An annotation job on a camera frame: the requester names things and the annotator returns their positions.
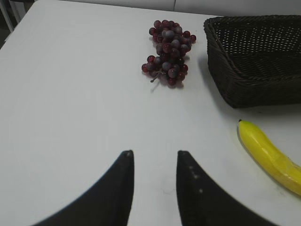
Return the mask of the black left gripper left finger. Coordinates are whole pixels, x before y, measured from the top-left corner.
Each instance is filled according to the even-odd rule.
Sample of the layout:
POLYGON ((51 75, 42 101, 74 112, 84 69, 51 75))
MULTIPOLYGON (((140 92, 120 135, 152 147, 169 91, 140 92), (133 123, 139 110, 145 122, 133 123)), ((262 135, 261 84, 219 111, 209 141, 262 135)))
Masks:
POLYGON ((39 226, 126 226, 134 195, 134 153, 123 151, 79 198, 39 226))

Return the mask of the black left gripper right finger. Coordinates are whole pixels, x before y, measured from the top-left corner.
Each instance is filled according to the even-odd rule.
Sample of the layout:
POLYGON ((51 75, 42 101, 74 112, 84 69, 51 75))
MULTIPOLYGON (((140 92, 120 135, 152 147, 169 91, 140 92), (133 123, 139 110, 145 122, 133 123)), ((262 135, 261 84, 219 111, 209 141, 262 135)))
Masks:
POLYGON ((188 151, 178 151, 176 193, 184 226, 271 226, 225 192, 188 151))

